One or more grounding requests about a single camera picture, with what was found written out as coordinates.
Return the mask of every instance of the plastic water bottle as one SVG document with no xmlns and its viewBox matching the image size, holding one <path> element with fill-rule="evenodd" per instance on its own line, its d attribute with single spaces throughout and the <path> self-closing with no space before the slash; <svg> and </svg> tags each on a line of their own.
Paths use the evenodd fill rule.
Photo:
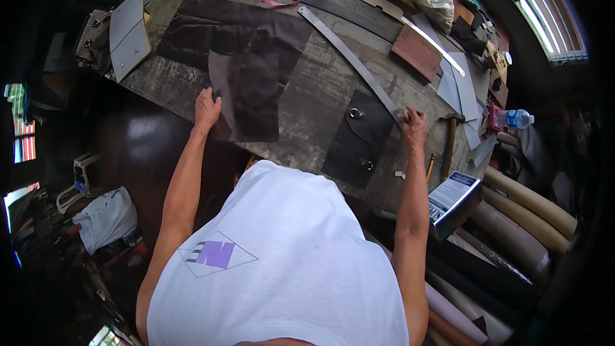
<svg viewBox="0 0 615 346">
<path fill-rule="evenodd" d="M 534 124 L 534 115 L 526 110 L 496 111 L 493 116 L 493 125 L 496 127 L 526 128 Z"/>
</svg>

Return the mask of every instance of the hammer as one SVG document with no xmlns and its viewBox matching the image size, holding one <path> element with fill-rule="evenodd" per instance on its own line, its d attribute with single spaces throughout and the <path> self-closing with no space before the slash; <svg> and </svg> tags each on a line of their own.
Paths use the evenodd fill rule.
<svg viewBox="0 0 615 346">
<path fill-rule="evenodd" d="M 451 168 L 451 160 L 453 159 L 453 146 L 455 144 L 455 131 L 457 130 L 457 123 L 464 123 L 465 117 L 463 115 L 450 113 L 446 117 L 440 118 L 448 120 L 448 137 L 447 146 L 444 151 L 444 157 L 442 158 L 442 172 L 440 173 L 440 181 L 444 181 L 448 178 L 448 171 Z"/>
</svg>

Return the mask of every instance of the person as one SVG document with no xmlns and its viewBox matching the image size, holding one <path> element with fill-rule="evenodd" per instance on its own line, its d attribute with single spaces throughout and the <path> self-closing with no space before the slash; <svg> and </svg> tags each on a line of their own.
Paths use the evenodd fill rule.
<svg viewBox="0 0 615 346">
<path fill-rule="evenodd" d="M 258 161 L 193 233 L 203 150 L 222 100 L 196 99 L 136 302 L 150 345 L 420 345 L 429 203 L 426 115 L 406 106 L 408 168 L 389 261 L 335 183 Z"/>
</svg>

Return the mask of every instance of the hand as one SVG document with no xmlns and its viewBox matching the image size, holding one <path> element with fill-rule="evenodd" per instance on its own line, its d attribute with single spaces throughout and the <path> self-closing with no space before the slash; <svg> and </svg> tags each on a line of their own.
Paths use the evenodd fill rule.
<svg viewBox="0 0 615 346">
<path fill-rule="evenodd" d="M 427 139 L 427 114 L 423 111 L 414 110 L 407 105 L 404 113 L 398 114 L 397 118 L 402 122 L 402 134 L 408 150 L 410 152 L 417 150 L 422 152 Z"/>
<path fill-rule="evenodd" d="M 218 96 L 214 102 L 212 92 L 211 87 L 203 89 L 194 104 L 194 126 L 205 134 L 216 124 L 222 110 L 222 98 Z"/>
</svg>

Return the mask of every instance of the white t-shirt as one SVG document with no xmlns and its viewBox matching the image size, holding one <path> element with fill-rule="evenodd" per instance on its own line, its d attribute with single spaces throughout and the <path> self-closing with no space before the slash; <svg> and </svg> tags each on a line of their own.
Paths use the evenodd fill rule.
<svg viewBox="0 0 615 346">
<path fill-rule="evenodd" d="M 335 183 L 261 160 L 164 268 L 150 345 L 407 346 L 390 262 Z"/>
</svg>

